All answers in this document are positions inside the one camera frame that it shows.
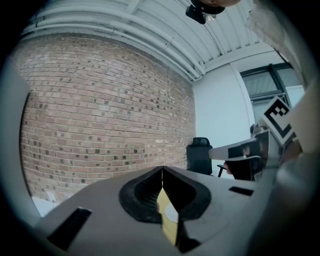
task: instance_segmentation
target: ceiling pipe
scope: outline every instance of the ceiling pipe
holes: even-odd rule
[[[202,75],[206,74],[206,71],[204,68],[202,68],[199,63],[194,59],[194,57],[185,49],[183,48],[176,40],[174,37],[168,35],[167,33],[163,32],[161,29],[157,28],[156,26],[146,22],[145,20],[119,11],[119,10],[115,10],[115,9],[111,9],[111,8],[104,8],[104,7],[94,7],[94,6],[64,6],[64,7],[56,7],[56,8],[52,8],[52,9],[48,9],[48,10],[44,10],[39,12],[36,15],[36,19],[37,18],[41,18],[47,15],[54,15],[54,14],[60,14],[60,13],[68,13],[68,12],[84,12],[84,13],[99,13],[99,14],[105,14],[105,15],[110,15],[110,16],[116,16],[122,19],[126,19],[129,20],[131,22],[134,22],[136,24],[139,24],[140,26],[150,30],[151,32],[157,34],[158,36],[162,37],[163,39],[165,39],[167,42],[170,42],[170,44],[172,46],[174,46],[177,50],[179,50],[195,67],[197,67]]]
[[[132,27],[127,24],[123,24],[118,21],[107,21],[107,20],[99,19],[99,18],[96,18],[93,16],[84,16],[84,15],[55,17],[55,18],[48,18],[43,21],[39,21],[36,24],[30,25],[30,26],[26,27],[23,30],[23,32],[28,32],[31,29],[39,28],[41,26],[46,26],[46,25],[54,25],[54,24],[61,24],[61,23],[79,23],[79,22],[98,23],[98,24],[100,23],[100,24],[104,24],[104,25],[107,25],[112,28],[126,30],[132,34],[135,34],[135,35],[151,42],[152,44],[156,45],[157,47],[159,47],[163,51],[167,52],[170,56],[172,56],[174,59],[179,61],[179,63],[181,65],[183,65],[188,71],[190,71],[195,76],[195,78],[200,77],[200,74],[198,74],[194,70],[194,68],[189,63],[187,63],[179,54],[177,54],[174,50],[168,48],[168,45],[166,43],[160,42],[157,38],[153,37],[152,35],[150,35],[146,32],[139,30],[138,28]]]
[[[95,26],[95,25],[88,25],[88,24],[51,24],[51,25],[44,25],[44,26],[40,26],[40,27],[36,27],[33,29],[30,29],[26,32],[23,32],[22,35],[26,35],[28,33],[31,32],[35,32],[35,31],[39,31],[39,30],[44,30],[44,29],[57,29],[57,28],[81,28],[81,29],[92,29],[92,30],[99,30],[99,31],[104,31],[110,34],[114,34],[114,35],[118,35],[124,38],[127,38],[129,40],[132,40],[148,49],[150,49],[151,51],[159,54],[161,57],[165,58],[167,61],[171,62],[173,65],[175,65],[177,68],[179,68],[184,74],[186,74],[191,80],[195,81],[195,78],[189,74],[189,72],[187,70],[185,70],[179,63],[175,62],[174,60],[172,60],[170,57],[168,57],[167,55],[165,55],[163,52],[159,51],[158,49],[152,47],[151,45],[122,32],[116,31],[114,29],[111,28],[106,28],[106,27],[101,27],[101,26]]]

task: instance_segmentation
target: gray panel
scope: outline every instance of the gray panel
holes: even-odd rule
[[[0,184],[16,217],[34,227],[41,217],[29,195],[19,152],[20,124],[29,89],[7,61],[0,76]]]

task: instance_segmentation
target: electrical outlet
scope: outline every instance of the electrical outlet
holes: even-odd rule
[[[52,203],[54,203],[55,201],[57,201],[54,193],[49,192],[49,191],[47,191],[46,193],[47,193],[47,195],[48,195],[48,197],[49,197],[49,199],[50,199],[50,201],[51,201]]]

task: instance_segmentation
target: black camera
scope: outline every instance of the black camera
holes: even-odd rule
[[[191,3],[192,5],[187,7],[185,15],[202,25],[206,24],[209,16],[220,14],[225,10],[224,7],[212,7],[199,0],[191,0]]]

